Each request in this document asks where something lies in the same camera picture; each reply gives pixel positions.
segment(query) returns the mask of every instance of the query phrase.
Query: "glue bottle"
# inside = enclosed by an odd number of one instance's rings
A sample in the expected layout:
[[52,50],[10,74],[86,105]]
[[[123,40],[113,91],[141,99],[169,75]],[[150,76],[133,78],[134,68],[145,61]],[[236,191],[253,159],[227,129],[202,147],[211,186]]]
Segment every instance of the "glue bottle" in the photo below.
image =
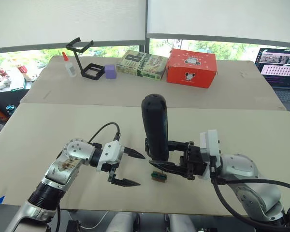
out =
[[62,52],[62,55],[63,55],[63,59],[65,61],[65,66],[66,66],[66,69],[68,71],[68,74],[70,75],[70,77],[76,77],[76,72],[75,72],[75,68],[73,66],[73,64],[69,61],[69,58],[67,57],[67,55]]

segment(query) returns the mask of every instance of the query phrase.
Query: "white cable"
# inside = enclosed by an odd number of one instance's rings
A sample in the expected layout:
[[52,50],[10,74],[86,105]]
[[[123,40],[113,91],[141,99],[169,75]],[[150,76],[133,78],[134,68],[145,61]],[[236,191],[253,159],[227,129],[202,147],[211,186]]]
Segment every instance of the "white cable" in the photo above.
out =
[[108,212],[109,212],[109,211],[106,211],[106,212],[105,212],[105,214],[104,214],[103,217],[100,219],[100,221],[98,222],[97,225],[95,225],[95,226],[93,226],[93,227],[90,227],[90,228],[87,228],[87,227],[81,226],[81,228],[83,228],[83,229],[85,229],[85,230],[92,230],[92,229],[96,228],[97,226],[100,225],[100,223],[103,221],[103,219],[104,219],[105,216],[108,214]]

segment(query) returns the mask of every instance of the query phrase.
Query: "purple cube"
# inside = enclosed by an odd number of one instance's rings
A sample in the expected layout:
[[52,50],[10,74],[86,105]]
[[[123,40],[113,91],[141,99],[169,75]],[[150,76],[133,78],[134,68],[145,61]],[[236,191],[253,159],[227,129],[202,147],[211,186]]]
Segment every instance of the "purple cube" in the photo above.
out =
[[114,64],[106,64],[104,70],[106,79],[116,79],[116,68]]

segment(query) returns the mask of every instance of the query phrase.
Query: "red cardboard box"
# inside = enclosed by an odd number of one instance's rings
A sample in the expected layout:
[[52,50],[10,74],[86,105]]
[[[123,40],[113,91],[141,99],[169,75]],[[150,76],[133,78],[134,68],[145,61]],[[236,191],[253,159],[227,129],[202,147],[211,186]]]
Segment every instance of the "red cardboard box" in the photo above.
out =
[[167,81],[208,88],[216,73],[215,54],[172,49],[167,63]]

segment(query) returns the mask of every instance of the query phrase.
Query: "beige tabletop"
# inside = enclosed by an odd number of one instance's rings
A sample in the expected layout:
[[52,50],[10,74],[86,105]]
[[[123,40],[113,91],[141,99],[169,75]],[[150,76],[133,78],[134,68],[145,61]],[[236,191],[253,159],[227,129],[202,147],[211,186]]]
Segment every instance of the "beige tabletop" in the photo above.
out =
[[[129,74],[117,73],[117,79],[98,81],[80,75],[74,57],[70,57],[78,72],[70,78],[62,57],[52,57],[22,103],[61,103],[77,105],[140,106],[150,93],[162,94],[169,108],[202,109],[263,109],[285,110],[270,85],[251,61],[218,60],[218,74],[210,88],[198,88],[153,81]],[[116,64],[119,58],[81,57],[88,63]]]
[[[261,173],[290,183],[290,113],[268,110],[169,108],[169,138],[195,141],[199,133],[217,129],[223,153],[242,153]],[[0,197],[21,205],[35,190],[64,144],[72,138],[89,139],[107,122],[120,125],[121,142],[146,156],[124,155],[117,177],[139,182],[124,188],[107,182],[108,174],[83,166],[61,201],[62,208],[141,212],[229,215],[215,195],[210,180],[188,181],[168,174],[166,183],[151,180],[154,168],[144,152],[145,132],[139,107],[22,103],[0,133]],[[106,143],[115,128],[107,127],[95,142]],[[180,153],[170,161],[178,163]],[[234,193],[221,186],[226,200],[245,214]],[[290,206],[290,190],[280,188],[282,203]]]

